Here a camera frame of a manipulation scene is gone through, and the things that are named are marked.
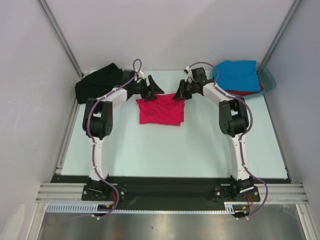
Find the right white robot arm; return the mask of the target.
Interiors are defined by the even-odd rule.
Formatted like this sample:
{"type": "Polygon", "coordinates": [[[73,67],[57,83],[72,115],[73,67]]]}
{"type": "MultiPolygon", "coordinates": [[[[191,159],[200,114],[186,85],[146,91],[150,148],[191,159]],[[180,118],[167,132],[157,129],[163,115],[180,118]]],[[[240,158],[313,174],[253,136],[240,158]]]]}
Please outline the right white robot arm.
{"type": "Polygon", "coordinates": [[[189,100],[193,94],[200,94],[218,106],[218,124],[226,136],[232,163],[230,194],[242,201],[254,188],[254,182],[248,173],[247,153],[245,150],[245,134],[250,129],[247,105],[243,98],[236,97],[224,91],[216,82],[207,78],[203,67],[184,70],[185,79],[179,82],[179,87],[173,99],[189,100]]]}

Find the pink t shirt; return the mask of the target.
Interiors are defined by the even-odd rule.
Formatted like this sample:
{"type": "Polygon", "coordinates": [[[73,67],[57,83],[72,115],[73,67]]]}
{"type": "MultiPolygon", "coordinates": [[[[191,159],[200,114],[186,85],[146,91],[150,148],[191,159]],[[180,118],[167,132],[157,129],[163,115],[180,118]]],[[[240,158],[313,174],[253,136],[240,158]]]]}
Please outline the pink t shirt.
{"type": "Polygon", "coordinates": [[[155,100],[137,99],[139,123],[180,126],[185,121],[185,101],[174,100],[174,93],[157,94],[155,100]]]}

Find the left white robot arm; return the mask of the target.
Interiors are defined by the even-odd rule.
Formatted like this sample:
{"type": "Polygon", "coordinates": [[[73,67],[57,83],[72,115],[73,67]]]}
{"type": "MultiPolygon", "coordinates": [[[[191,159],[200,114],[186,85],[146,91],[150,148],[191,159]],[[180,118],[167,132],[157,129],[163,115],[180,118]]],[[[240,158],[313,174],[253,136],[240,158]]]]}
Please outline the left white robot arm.
{"type": "Polygon", "coordinates": [[[110,92],[89,98],[85,104],[82,128],[89,138],[92,167],[86,186],[100,200],[105,200],[114,191],[108,183],[109,171],[103,163],[103,142],[113,129],[113,110],[133,95],[140,95],[145,101],[157,99],[165,92],[155,83],[153,77],[145,78],[141,70],[124,70],[122,78],[110,92]]]}

